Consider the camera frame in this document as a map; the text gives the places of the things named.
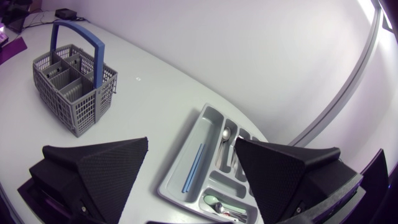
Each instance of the tray compartment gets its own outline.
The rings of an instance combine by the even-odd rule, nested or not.
[[[167,182],[167,190],[177,200],[183,202],[194,202],[201,191],[207,176],[207,171],[212,161],[217,145],[221,137],[224,116],[214,108],[207,107],[195,124],[192,132],[182,148],[182,157],[179,160],[174,173]],[[183,193],[182,189],[187,180],[195,156],[200,144],[205,144],[202,158],[198,164],[197,172],[193,178],[189,192]]]
[[[229,172],[231,172],[231,155],[232,155],[230,153],[230,151],[233,150],[232,146],[234,144],[234,141],[235,141],[237,133],[238,133],[238,126],[230,119],[227,119],[225,121],[225,126],[230,128],[231,137],[229,137],[229,139],[223,143],[223,145],[220,149],[221,150],[220,156],[222,157],[220,170],[224,173],[229,173]]]
[[[219,190],[212,189],[211,187],[209,187],[204,191],[204,193],[201,197],[200,203],[199,203],[199,207],[203,211],[205,211],[209,216],[211,216],[213,219],[219,220],[221,222],[229,221],[226,218],[222,218],[222,217],[215,215],[216,211],[214,210],[214,208],[212,206],[209,206],[208,204],[206,204],[203,200],[203,197],[206,195],[212,195],[212,196],[218,198],[218,200],[221,203],[227,203],[229,205],[233,205],[235,207],[245,209],[248,219],[246,220],[246,222],[239,222],[239,223],[253,224],[256,222],[258,212],[257,212],[257,208],[255,206],[250,205],[248,203],[244,203],[239,198],[231,197],[230,195],[226,195],[225,193],[220,192]]]
[[[243,128],[239,129],[239,136],[241,136],[243,139],[251,139],[250,134]],[[237,161],[236,161],[237,164],[235,165],[236,166],[235,178],[237,178],[241,182],[246,182],[248,180],[247,180],[246,176],[244,175],[241,163],[239,162],[238,158],[236,158],[236,159],[237,159]]]
[[[229,193],[239,198],[246,196],[246,187],[235,180],[231,180],[217,171],[210,174],[209,186],[220,189],[222,192]]]

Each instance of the white wall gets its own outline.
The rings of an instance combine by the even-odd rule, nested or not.
[[[307,147],[336,146],[341,158],[361,172],[380,148],[391,172],[398,161],[398,43],[381,29],[364,78],[339,115]]]
[[[202,82],[284,144],[336,95],[370,28],[356,0],[43,0],[61,7]]]

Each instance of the metal spoon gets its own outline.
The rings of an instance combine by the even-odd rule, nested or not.
[[[223,153],[221,153],[223,150],[221,149],[223,148],[224,142],[228,141],[230,137],[231,137],[231,130],[229,127],[225,126],[223,131],[223,137],[221,137],[221,143],[217,153],[216,167],[219,169],[221,168],[221,161],[223,160]]]
[[[220,202],[216,203],[215,210],[216,210],[217,213],[220,213],[220,214],[227,213],[229,216],[237,218],[241,222],[246,222],[246,219],[248,218],[247,215],[238,214],[238,213],[233,212],[231,210],[225,209],[223,204],[220,203]]]

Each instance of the purple object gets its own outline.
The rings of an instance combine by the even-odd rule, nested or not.
[[[0,65],[26,49],[27,46],[22,37],[13,40],[2,48],[2,51],[0,52]]]

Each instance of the blue handle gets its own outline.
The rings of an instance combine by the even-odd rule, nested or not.
[[[104,52],[105,45],[99,40],[92,32],[78,24],[70,21],[55,21],[52,27],[51,47],[50,51],[53,52],[57,48],[57,37],[59,26],[71,28],[84,39],[86,39],[95,48],[94,52],[94,88],[99,88],[102,85],[102,73],[104,67]]]

